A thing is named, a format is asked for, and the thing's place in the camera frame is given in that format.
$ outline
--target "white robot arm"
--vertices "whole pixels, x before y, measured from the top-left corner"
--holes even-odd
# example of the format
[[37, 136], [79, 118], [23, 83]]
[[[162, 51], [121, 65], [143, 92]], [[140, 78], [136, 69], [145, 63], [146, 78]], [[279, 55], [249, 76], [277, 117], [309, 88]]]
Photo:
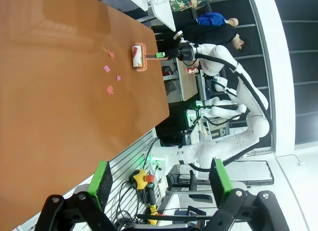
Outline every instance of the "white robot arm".
[[[161, 168], [156, 176], [167, 175], [175, 164], [189, 164], [195, 170], [208, 171], [214, 157], [222, 159], [226, 165], [257, 147], [259, 139], [268, 136], [271, 130], [271, 119], [266, 112], [268, 108], [266, 97], [253, 85], [250, 76], [229, 51], [221, 45], [191, 46], [193, 57], [200, 61], [207, 75], [214, 77], [226, 65], [238, 76], [237, 98], [233, 96], [231, 99], [236, 100], [237, 104], [244, 104], [250, 110], [246, 117], [247, 130], [224, 138], [218, 143], [208, 140], [180, 148], [153, 147], [150, 154], [152, 164]], [[200, 167], [192, 165], [195, 161]]]

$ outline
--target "person's arm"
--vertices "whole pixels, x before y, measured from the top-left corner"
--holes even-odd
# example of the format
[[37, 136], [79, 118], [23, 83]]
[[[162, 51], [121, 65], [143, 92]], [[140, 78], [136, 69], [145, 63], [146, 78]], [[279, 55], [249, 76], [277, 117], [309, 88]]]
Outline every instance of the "person's arm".
[[196, 8], [198, 6], [198, 1], [197, 0], [190, 0], [192, 7]]

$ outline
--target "person's hand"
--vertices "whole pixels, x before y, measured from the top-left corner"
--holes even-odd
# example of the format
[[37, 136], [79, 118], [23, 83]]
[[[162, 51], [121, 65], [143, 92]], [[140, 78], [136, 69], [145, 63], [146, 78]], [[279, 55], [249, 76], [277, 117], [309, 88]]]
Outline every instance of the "person's hand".
[[193, 67], [194, 68], [198, 68], [199, 67], [199, 61], [198, 60], [196, 62], [194, 62]]
[[196, 8], [198, 6], [198, 1], [197, 0], [190, 0], [192, 7]]

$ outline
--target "black shirt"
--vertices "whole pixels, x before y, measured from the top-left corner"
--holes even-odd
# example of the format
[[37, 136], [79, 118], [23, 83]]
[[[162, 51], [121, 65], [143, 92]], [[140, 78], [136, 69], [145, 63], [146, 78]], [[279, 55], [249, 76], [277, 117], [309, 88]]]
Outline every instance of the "black shirt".
[[182, 31], [185, 40], [196, 44], [227, 44], [237, 34], [235, 28], [227, 23], [220, 26], [188, 25]]

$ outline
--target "pink paper piece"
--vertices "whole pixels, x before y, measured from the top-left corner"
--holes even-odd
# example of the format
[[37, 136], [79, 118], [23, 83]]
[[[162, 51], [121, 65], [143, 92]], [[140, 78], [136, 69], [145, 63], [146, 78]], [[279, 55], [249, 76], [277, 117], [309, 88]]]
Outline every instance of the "pink paper piece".
[[104, 70], [108, 73], [110, 72], [110, 68], [108, 66], [104, 66]]
[[112, 53], [110, 50], [108, 50], [108, 54], [109, 54], [110, 58], [111, 58], [112, 60], [114, 60], [115, 54]]
[[107, 88], [106, 91], [108, 92], [109, 95], [113, 94], [113, 93], [114, 93], [114, 88], [113, 88], [113, 86], [110, 85], [110, 86]]

